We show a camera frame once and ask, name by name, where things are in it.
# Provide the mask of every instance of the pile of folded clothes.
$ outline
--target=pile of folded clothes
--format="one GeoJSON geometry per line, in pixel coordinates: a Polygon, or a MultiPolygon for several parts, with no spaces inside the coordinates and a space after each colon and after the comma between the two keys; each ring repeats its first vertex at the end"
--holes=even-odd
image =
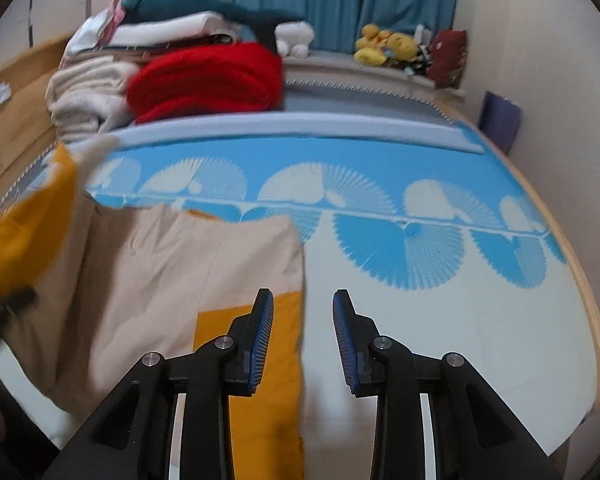
{"type": "Polygon", "coordinates": [[[134,119],[275,109],[280,55],[306,56],[313,37],[299,16],[277,10],[222,0],[113,0],[69,40],[47,107],[63,140],[134,119]],[[256,43],[242,42],[242,25],[256,43]]]}

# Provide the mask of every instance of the white teddy bear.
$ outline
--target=white teddy bear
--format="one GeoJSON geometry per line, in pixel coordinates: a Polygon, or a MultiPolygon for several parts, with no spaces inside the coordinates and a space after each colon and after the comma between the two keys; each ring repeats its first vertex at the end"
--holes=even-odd
{"type": "Polygon", "coordinates": [[[280,23],[276,27],[276,46],[281,57],[306,58],[309,54],[309,43],[314,38],[314,28],[307,22],[280,23]]]}

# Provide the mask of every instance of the bed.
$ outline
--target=bed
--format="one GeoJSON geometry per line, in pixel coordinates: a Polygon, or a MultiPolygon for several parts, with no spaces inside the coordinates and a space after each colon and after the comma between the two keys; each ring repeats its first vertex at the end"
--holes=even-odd
{"type": "MultiPolygon", "coordinates": [[[[117,131],[120,148],[87,192],[112,207],[167,203],[229,222],[292,218],[305,252],[308,479],[368,478],[371,465],[375,400],[355,399],[342,376],[331,320],[338,288],[411,351],[464,354],[554,452],[600,407],[600,316],[560,227],[453,108],[387,90],[401,83],[381,72],[304,69],[288,70],[281,112],[117,131]],[[352,78],[369,85],[343,83],[352,78]]],[[[33,95],[45,77],[22,89],[33,95]]],[[[48,149],[36,142],[2,170],[0,209],[42,182],[48,149]]],[[[0,377],[47,434],[66,437],[66,418],[30,393],[5,346],[0,377]]]]}

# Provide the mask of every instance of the yellow fabric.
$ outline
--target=yellow fabric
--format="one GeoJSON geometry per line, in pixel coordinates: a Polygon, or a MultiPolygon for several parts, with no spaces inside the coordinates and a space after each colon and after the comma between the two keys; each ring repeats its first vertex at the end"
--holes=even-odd
{"type": "Polygon", "coordinates": [[[0,300],[33,286],[59,253],[74,203],[77,166],[60,144],[49,186],[14,205],[0,218],[0,300]]]}
{"type": "MultiPolygon", "coordinates": [[[[301,480],[299,339],[302,293],[275,298],[273,327],[262,382],[253,397],[230,397],[231,443],[236,480],[301,480]]],[[[251,306],[198,314],[194,349],[224,335],[251,306]]]]}

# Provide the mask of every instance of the silver bolt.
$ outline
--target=silver bolt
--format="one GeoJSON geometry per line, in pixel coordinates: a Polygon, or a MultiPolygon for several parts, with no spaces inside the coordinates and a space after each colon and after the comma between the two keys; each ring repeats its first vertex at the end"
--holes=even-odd
{"type": "Polygon", "coordinates": [[[379,350],[387,350],[391,348],[392,344],[391,339],[385,335],[378,336],[374,339],[374,346],[379,350]]]}
{"type": "Polygon", "coordinates": [[[216,345],[216,348],[226,350],[234,345],[234,340],[227,335],[221,335],[218,339],[216,339],[214,345],[216,345]]]}
{"type": "Polygon", "coordinates": [[[142,364],[144,366],[154,366],[160,362],[160,354],[158,352],[149,352],[142,356],[142,364]]]}
{"type": "Polygon", "coordinates": [[[446,356],[446,362],[452,366],[462,366],[464,364],[464,357],[460,354],[449,354],[446,356]]]}

